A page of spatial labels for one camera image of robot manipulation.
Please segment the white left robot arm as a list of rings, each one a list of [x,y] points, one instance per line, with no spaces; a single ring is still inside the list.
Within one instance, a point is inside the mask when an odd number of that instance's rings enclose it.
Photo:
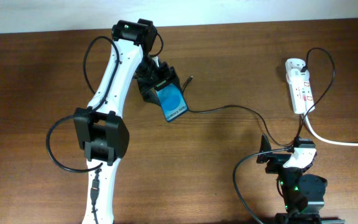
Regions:
[[[88,167],[83,223],[114,223],[115,177],[129,145],[123,109],[131,81],[137,81],[145,102],[161,107],[166,121],[188,111],[175,69],[150,54],[159,35],[154,23],[120,20],[111,33],[111,54],[101,83],[87,107],[75,111],[77,138]]]

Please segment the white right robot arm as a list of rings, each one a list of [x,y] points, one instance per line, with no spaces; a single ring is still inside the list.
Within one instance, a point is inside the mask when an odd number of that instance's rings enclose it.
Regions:
[[[345,223],[340,218],[322,218],[319,211],[324,207],[324,195],[328,181],[318,175],[307,174],[316,157],[316,145],[310,139],[295,138],[294,145],[285,148],[285,154],[274,153],[266,134],[261,137],[257,163],[266,163],[265,172],[277,174],[285,213],[277,213],[278,224]]]

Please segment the blue Galaxy smartphone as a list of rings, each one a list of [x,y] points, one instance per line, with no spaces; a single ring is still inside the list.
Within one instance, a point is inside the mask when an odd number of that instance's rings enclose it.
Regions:
[[[156,91],[156,94],[167,122],[172,122],[188,111],[188,105],[181,90],[173,83]]]

